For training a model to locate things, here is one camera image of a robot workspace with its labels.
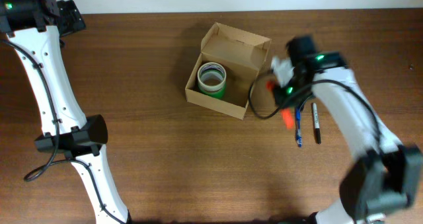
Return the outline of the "orange utility knife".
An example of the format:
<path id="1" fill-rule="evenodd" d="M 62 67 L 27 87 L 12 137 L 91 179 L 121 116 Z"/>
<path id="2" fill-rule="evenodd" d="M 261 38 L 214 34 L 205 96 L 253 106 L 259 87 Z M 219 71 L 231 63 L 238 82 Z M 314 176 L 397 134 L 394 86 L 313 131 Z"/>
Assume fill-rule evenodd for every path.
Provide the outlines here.
<path id="1" fill-rule="evenodd" d="M 271 91 L 272 89 L 274 89 L 275 86 L 276 86 L 276 84 L 275 84 L 274 81 L 268 81 L 266 83 L 266 88 L 269 91 Z M 294 128 L 294 125 L 295 125 L 295 120 L 293 118 L 293 115 L 291 113 L 291 110 L 289 108 L 282 109 L 281 112 L 280 112 L 280 114 L 281 114 L 282 120 L 283 120 L 286 128 L 287 129 L 293 129 Z"/>

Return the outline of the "black permanent marker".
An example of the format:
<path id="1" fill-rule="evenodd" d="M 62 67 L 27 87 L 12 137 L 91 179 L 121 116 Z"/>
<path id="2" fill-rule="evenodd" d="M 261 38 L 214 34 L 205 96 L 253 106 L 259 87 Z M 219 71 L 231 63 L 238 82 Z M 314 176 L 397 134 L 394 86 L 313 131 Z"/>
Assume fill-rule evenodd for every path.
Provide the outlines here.
<path id="1" fill-rule="evenodd" d="M 314 124 L 314 131 L 315 131 L 315 141 L 316 141 L 317 144 L 321 144 L 319 115 L 318 115 L 318 111 L 317 111 L 317 105 L 315 103 L 312 103 L 312 111 L 313 111 L 313 124 Z"/>

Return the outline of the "blue ballpoint pen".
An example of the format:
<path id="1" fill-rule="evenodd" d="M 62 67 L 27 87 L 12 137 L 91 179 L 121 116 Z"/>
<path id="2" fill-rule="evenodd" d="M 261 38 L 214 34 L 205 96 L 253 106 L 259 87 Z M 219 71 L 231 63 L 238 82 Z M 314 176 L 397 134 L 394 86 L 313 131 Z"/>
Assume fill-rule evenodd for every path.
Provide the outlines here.
<path id="1" fill-rule="evenodd" d="M 302 143 L 302 136 L 301 136 L 301 111 L 300 111 L 300 107 L 297 107 L 295 109 L 295 124 L 296 124 L 295 140 L 297 142 L 297 146 L 302 147 L 303 143 Z"/>

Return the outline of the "brown cardboard box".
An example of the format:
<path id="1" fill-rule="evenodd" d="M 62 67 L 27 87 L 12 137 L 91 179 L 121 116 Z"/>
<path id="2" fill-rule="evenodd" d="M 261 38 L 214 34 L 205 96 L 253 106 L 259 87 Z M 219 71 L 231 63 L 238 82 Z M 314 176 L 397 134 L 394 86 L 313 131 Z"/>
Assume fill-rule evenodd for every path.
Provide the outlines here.
<path id="1" fill-rule="evenodd" d="M 249 106 L 250 85 L 265 64 L 271 43 L 267 37 L 214 23 L 201 41 L 200 55 L 185 86 L 186 100 L 242 120 Z M 219 63 L 227 72 L 222 98 L 198 88 L 198 69 L 207 62 Z"/>

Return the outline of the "green tape roll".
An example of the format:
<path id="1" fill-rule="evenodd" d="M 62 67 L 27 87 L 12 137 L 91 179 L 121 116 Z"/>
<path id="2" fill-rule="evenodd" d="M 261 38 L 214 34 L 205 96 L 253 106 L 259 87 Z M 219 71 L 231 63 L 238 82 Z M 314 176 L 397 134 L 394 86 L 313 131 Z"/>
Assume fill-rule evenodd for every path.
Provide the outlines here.
<path id="1" fill-rule="evenodd" d="M 226 89 L 226 73 L 218 69 L 207 69 L 198 74 L 199 90 L 211 97 L 222 98 Z"/>

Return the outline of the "white masking tape roll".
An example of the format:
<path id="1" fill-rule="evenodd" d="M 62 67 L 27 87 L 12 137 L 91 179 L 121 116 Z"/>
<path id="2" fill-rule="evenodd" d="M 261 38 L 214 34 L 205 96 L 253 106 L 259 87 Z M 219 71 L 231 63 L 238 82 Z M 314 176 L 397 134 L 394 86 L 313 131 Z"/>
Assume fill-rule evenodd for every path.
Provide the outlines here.
<path id="1" fill-rule="evenodd" d="M 219 63 L 207 62 L 200 66 L 197 72 L 198 86 L 207 93 L 221 91 L 227 80 L 227 72 Z"/>

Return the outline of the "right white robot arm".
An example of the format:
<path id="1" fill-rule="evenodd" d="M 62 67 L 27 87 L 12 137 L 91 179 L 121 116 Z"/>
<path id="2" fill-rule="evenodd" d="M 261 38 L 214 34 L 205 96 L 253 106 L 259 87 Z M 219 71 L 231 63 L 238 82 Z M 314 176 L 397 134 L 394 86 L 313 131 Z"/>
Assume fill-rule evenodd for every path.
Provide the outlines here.
<path id="1" fill-rule="evenodd" d="M 422 152 L 405 146 L 379 118 L 339 52 L 319 52 L 311 36 L 286 45 L 288 59 L 274 60 L 278 109 L 319 99 L 344 136 L 354 164 L 339 186 L 339 199 L 305 223 L 380 223 L 416 201 Z"/>

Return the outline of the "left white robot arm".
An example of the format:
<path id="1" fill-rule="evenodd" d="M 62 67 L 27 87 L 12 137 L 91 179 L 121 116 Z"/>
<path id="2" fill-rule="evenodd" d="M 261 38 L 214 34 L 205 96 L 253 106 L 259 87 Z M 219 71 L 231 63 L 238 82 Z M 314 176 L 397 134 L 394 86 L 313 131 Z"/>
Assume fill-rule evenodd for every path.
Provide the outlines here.
<path id="1" fill-rule="evenodd" d="M 83 113 L 61 56 L 62 38 L 85 28 L 72 0 L 1 0 L 1 33 L 6 36 L 2 42 L 16 51 L 38 104 L 42 133 L 35 145 L 51 155 L 24 181 L 40 178 L 61 162 L 70 163 L 83 181 L 97 223 L 131 223 L 108 166 L 105 120 L 100 114 Z M 59 153 L 64 155 L 61 161 Z"/>

